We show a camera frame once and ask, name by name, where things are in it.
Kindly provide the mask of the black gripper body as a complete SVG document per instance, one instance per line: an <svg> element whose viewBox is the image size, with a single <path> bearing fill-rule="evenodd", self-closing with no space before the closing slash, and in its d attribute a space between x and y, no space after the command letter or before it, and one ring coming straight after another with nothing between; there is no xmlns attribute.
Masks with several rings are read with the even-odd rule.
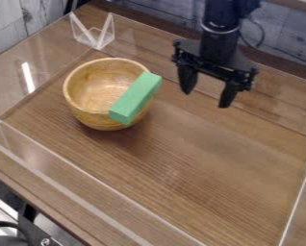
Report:
<svg viewBox="0 0 306 246"><path fill-rule="evenodd" d="M171 61L176 67L181 64L187 65L198 71L198 74L206 74L226 83L229 81L238 82L239 91L251 90L258 68L239 48L235 48L226 63L218 63L203 58L199 48L199 39L179 38L174 40L175 52Z"/></svg>

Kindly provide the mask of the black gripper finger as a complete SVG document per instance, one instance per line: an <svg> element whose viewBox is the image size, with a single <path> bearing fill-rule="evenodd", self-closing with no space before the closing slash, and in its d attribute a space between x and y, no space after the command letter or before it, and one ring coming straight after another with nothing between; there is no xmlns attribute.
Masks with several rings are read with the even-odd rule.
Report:
<svg viewBox="0 0 306 246"><path fill-rule="evenodd" d="M238 83L235 81L229 81L225 84L225 88L221 94L219 107L226 109L230 107L238 94Z"/></svg>
<svg viewBox="0 0 306 246"><path fill-rule="evenodd" d="M179 75L179 83L182 92L186 95L190 95L198 82L198 71L187 66L181 64L178 66L178 75Z"/></svg>

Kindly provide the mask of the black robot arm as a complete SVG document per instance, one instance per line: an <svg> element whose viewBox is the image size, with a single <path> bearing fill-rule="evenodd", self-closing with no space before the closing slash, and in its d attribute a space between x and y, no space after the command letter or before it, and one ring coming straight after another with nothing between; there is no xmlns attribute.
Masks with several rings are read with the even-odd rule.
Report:
<svg viewBox="0 0 306 246"><path fill-rule="evenodd" d="M242 21L261 7L261 0L206 0L201 39L174 41L172 62L181 89L191 94L198 74L225 82L219 107L226 109L242 91L253 89L258 68L239 50Z"/></svg>

